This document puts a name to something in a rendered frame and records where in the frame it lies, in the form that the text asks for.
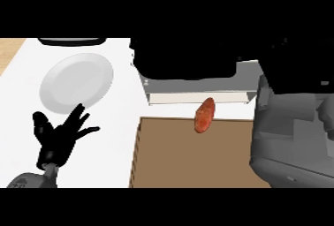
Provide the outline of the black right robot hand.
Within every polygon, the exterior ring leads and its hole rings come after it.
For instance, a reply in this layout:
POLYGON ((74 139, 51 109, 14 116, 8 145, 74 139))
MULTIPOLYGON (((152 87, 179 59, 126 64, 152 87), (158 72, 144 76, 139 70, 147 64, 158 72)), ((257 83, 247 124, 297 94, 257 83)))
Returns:
POLYGON ((334 38, 133 37, 133 65, 154 93, 334 94, 334 38))

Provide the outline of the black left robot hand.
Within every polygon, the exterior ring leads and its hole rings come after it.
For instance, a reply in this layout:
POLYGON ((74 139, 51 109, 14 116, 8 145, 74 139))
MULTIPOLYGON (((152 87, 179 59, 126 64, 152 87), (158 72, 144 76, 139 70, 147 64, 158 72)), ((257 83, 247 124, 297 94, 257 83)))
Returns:
POLYGON ((37 111, 33 114, 34 135, 42 145, 39 151, 37 167, 45 170, 48 164, 62 167, 67 163, 76 141, 92 132, 98 132, 101 127, 89 127, 83 129, 84 121, 90 114, 84 114, 84 105, 80 103, 74 108, 67 120, 56 127, 46 115, 37 111))

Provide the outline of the brown tray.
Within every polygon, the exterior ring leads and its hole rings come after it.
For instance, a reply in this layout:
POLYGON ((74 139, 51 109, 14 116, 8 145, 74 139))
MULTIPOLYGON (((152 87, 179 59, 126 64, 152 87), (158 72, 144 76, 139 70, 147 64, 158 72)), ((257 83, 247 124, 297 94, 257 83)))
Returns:
POLYGON ((139 121, 129 186, 266 188, 250 166, 250 120, 215 120, 206 132, 189 118, 139 121))

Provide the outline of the white round plate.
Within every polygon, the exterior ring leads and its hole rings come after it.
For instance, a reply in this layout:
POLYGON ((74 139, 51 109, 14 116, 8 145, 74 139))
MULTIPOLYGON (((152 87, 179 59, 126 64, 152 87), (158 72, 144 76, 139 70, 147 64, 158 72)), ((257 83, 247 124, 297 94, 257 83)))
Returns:
POLYGON ((51 68, 39 88, 45 108, 70 114, 79 103, 89 109, 105 97, 114 80, 108 59, 96 53, 68 56, 51 68))

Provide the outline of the orange squash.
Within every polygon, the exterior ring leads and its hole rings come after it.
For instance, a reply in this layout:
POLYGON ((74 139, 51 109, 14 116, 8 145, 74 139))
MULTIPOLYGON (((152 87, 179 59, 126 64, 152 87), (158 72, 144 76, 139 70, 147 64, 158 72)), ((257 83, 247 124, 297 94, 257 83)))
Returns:
POLYGON ((209 97, 195 111, 195 131, 206 132, 216 114, 215 99, 209 97))

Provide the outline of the black round pan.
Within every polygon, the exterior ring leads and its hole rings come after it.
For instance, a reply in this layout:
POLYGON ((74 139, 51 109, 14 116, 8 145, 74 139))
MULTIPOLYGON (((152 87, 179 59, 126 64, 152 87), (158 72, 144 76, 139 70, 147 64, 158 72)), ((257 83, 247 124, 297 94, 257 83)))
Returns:
POLYGON ((107 38, 39 38, 43 45, 77 47, 77 46, 95 46, 107 41, 107 38))

